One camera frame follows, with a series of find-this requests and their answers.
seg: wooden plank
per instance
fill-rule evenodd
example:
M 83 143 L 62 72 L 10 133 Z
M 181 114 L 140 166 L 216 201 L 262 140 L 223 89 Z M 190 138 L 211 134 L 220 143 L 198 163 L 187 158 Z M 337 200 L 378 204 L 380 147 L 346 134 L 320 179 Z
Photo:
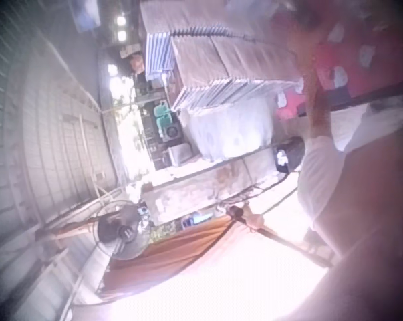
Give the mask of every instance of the wooden plank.
M 79 272 L 78 278 L 77 278 L 77 280 L 76 280 L 76 282 L 75 282 L 75 284 L 74 284 L 74 286 L 72 288 L 72 293 L 69 295 L 69 298 L 66 301 L 66 303 L 65 303 L 65 305 L 63 307 L 63 310 L 61 311 L 61 314 L 60 314 L 59 318 L 57 319 L 57 321 L 64 321 L 66 319 L 66 316 L 68 314 L 70 306 L 71 306 L 72 302 L 74 301 L 74 299 L 75 299 L 75 297 L 76 297 L 76 295 L 78 293 L 78 290 L 79 290 L 79 288 L 81 286 L 82 280 L 84 278 L 84 272 L 87 269 L 87 267 L 89 266 L 91 258 L 94 256 L 94 253 L 96 252 L 96 249 L 97 249 L 97 244 L 96 244 L 96 246 L 94 246 L 92 252 L 90 253 L 90 255 L 87 258 L 87 261 L 82 266 L 82 269 Z
M 2 239 L 0 241 L 0 249 L 2 247 L 5 247 L 6 245 L 12 243 L 13 241 L 15 241 L 16 239 L 18 239 L 19 237 L 21 237 L 22 235 L 32 235 L 36 232 L 36 230 L 38 230 L 40 228 L 40 224 L 35 224 L 32 225 L 30 227 L 28 227 L 27 229 L 19 229 L 11 234 L 9 234 L 7 237 L 5 237 L 4 239 Z
M 37 235 L 36 241 L 49 241 L 53 239 L 65 239 L 67 237 L 73 237 L 79 234 L 85 234 L 90 232 L 93 224 L 98 222 L 101 217 L 112 217 L 119 213 L 119 211 L 114 211 L 111 213 L 104 214 L 102 216 L 90 217 L 84 221 L 72 222 L 58 229 L 48 229 L 43 230 Z
M 114 195 L 116 195 L 116 193 L 118 191 L 122 191 L 122 187 L 117 187 L 116 189 L 113 189 L 112 191 L 108 192 L 107 194 L 102 195 L 100 198 L 94 199 L 93 201 L 90 201 L 81 207 L 73 209 L 73 210 L 59 216 L 56 220 L 50 222 L 45 228 L 53 229 L 53 228 L 66 224 L 71 219 L 75 219 L 75 217 L 77 217 L 79 214 L 82 214 L 84 211 L 88 210 L 90 207 L 96 205 L 97 203 L 100 203 L 100 199 L 108 199 L 108 197 L 111 197 L 113 199 Z
M 3 305 L 4 312 L 6 311 L 9 316 L 14 315 L 26 302 L 28 297 L 30 297 L 44 277 L 68 254 L 68 251 L 68 248 L 61 250 L 47 264 L 41 261 L 35 264 L 29 275 L 17 285 L 10 298 L 5 301 Z
M 275 179 L 271 148 L 266 148 L 142 193 L 155 225 L 167 223 L 260 183 Z

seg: electric fan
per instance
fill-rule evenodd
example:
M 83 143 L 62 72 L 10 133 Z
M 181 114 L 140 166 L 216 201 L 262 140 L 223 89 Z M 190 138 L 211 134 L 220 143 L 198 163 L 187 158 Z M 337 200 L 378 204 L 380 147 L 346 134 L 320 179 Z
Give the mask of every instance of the electric fan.
M 149 212 L 129 201 L 113 201 L 100 209 L 92 233 L 98 247 L 113 259 L 134 259 L 150 239 Z
M 113 259 L 134 259 L 146 249 L 150 240 L 150 214 L 145 204 L 112 201 L 95 217 L 72 222 L 56 229 L 43 229 L 36 241 L 63 239 L 91 232 L 96 246 Z

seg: person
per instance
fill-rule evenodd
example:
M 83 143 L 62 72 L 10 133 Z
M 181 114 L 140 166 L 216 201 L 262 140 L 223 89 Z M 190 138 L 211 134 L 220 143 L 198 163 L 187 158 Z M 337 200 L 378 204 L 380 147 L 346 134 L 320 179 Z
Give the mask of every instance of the person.
M 403 96 L 370 104 L 344 151 L 335 147 L 321 88 L 307 117 L 299 202 L 312 228 L 343 257 L 375 228 L 403 215 Z
M 403 96 L 373 102 L 344 151 L 315 85 L 298 197 L 340 261 L 288 321 L 403 320 Z
M 145 71 L 145 65 L 141 52 L 132 53 L 130 55 L 130 66 L 136 75 L 139 75 Z

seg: person's arm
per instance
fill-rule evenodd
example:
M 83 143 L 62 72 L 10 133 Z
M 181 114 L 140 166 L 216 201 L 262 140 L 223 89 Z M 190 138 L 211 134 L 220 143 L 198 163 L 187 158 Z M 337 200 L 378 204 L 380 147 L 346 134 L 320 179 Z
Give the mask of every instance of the person's arm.
M 309 120 L 309 137 L 319 136 L 332 137 L 331 112 L 327 103 L 325 92 L 319 83 L 317 74 L 304 77 L 305 95 L 307 97 L 307 117 Z

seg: red fabric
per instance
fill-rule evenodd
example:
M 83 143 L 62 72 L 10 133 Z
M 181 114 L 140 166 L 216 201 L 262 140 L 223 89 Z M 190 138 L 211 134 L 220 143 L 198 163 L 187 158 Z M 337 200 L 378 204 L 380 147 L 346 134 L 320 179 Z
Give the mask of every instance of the red fabric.
M 325 90 L 335 89 L 333 69 L 341 66 L 347 74 L 347 89 L 352 98 L 381 90 L 403 82 L 403 32 L 395 27 L 383 31 L 374 31 L 371 25 L 360 20 L 349 18 L 342 8 L 336 7 L 332 1 L 310 0 L 314 9 L 323 21 L 322 27 L 338 22 L 344 27 L 344 38 L 340 43 L 319 43 L 315 50 L 314 66 L 320 83 Z M 273 24 L 280 24 L 289 30 L 291 37 L 294 30 L 289 14 L 280 13 Z M 359 63 L 359 50 L 363 45 L 375 47 L 375 54 L 369 68 Z M 280 119 L 297 116 L 297 107 L 305 101 L 294 89 L 285 91 L 287 105 L 277 111 Z
M 232 225 L 228 216 L 212 219 L 148 246 L 129 261 L 111 260 L 100 296 L 112 300 L 138 294 L 180 273 L 221 238 Z

